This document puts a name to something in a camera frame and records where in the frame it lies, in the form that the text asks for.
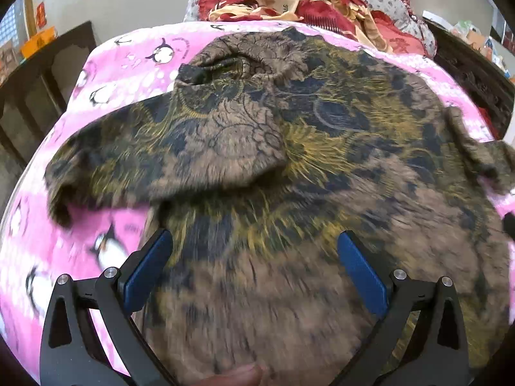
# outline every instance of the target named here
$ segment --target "window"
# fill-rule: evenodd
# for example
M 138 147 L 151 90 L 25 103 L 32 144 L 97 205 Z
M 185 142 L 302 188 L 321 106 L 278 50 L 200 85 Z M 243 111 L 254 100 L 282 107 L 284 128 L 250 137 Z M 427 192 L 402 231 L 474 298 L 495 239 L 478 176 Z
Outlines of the window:
M 20 41 L 16 31 L 16 18 L 14 15 L 14 5 L 9 7 L 4 18 L 0 22 L 0 46 L 12 39 L 12 46 L 16 47 Z

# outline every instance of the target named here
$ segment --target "pink bed sheet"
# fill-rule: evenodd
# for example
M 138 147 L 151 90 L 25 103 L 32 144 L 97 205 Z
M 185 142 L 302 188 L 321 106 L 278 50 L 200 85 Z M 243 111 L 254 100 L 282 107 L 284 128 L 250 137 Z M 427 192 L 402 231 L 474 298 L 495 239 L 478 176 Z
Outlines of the pink bed sheet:
M 177 70 L 218 36 L 255 31 L 272 32 L 294 26 L 306 35 L 321 34 L 349 50 L 365 49 L 406 71 L 419 74 L 445 105 L 463 110 L 472 137 L 491 140 L 480 113 L 463 90 L 432 60 L 420 55 L 388 55 L 316 27 L 289 22 L 189 22 L 140 29 L 113 38 L 89 56 L 71 96 L 68 110 L 42 142 L 4 213 L 0 234 L 0 334 L 27 371 L 39 379 L 39 347 L 46 306 L 62 273 L 74 279 L 97 277 L 119 266 L 140 242 L 147 207 L 88 211 L 72 208 L 73 227 L 63 229 L 47 214 L 46 165 L 65 140 L 98 117 L 127 104 L 173 90 Z M 500 215 L 515 210 L 515 197 L 491 196 Z M 111 255 L 99 259 L 99 246 Z M 515 285 L 515 246 L 510 281 Z M 511 298 L 511 315 L 515 314 Z M 126 372 L 98 311 L 92 312 L 100 340 L 113 367 Z

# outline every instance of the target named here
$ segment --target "metal screw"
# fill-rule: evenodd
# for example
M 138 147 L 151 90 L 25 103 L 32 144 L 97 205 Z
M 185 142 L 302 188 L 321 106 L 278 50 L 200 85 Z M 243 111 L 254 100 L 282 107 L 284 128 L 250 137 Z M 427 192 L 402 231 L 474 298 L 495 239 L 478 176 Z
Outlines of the metal screw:
M 442 283 L 444 283 L 445 286 L 450 287 L 452 286 L 452 280 L 450 277 L 442 277 Z
M 105 270 L 104 275 L 107 278 L 113 278 L 115 275 L 117 275 L 118 269 L 116 267 L 109 267 L 107 270 Z
M 397 269 L 393 270 L 393 277 L 395 277 L 397 280 L 404 280 L 408 275 L 404 270 Z
M 57 284 L 58 285 L 64 285 L 68 281 L 69 277 L 67 274 L 61 274 L 59 277 L 57 277 Z

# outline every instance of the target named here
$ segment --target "wooden furniture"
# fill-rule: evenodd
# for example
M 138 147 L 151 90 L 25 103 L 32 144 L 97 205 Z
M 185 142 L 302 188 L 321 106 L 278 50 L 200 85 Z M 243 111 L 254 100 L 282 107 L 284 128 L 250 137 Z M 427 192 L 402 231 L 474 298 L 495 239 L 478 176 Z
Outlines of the wooden furniture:
M 18 109 L 28 128 L 39 142 L 43 140 L 44 134 L 32 116 L 25 102 L 25 96 L 34 80 L 42 77 L 57 112 L 62 114 L 66 110 L 66 101 L 59 90 L 51 69 L 55 56 L 71 45 L 87 48 L 89 53 L 96 48 L 91 22 L 85 22 L 45 45 L 29 59 L 22 62 L 0 86 L 0 118 L 4 113 L 5 102 L 10 102 Z M 13 145 L 1 126 L 0 143 L 16 158 L 23 168 L 27 165 L 27 161 L 20 155 L 20 152 Z
M 427 25 L 438 45 L 434 61 L 456 80 L 476 106 L 488 111 L 502 138 L 513 113 L 515 86 L 496 65 L 460 38 L 435 23 L 427 21 Z

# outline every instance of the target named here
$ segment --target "blue gripper pad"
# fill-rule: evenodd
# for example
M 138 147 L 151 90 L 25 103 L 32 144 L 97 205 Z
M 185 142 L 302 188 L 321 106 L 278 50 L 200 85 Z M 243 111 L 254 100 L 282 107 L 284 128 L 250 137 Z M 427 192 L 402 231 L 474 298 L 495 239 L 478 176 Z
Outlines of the blue gripper pad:
M 143 308 L 164 266 L 168 262 L 172 250 L 172 235 L 169 231 L 163 230 L 125 282 L 123 298 L 124 310 L 127 314 L 130 315 Z
M 338 256 L 367 309 L 383 317 L 388 311 L 386 288 L 356 244 L 343 232 L 338 237 Z

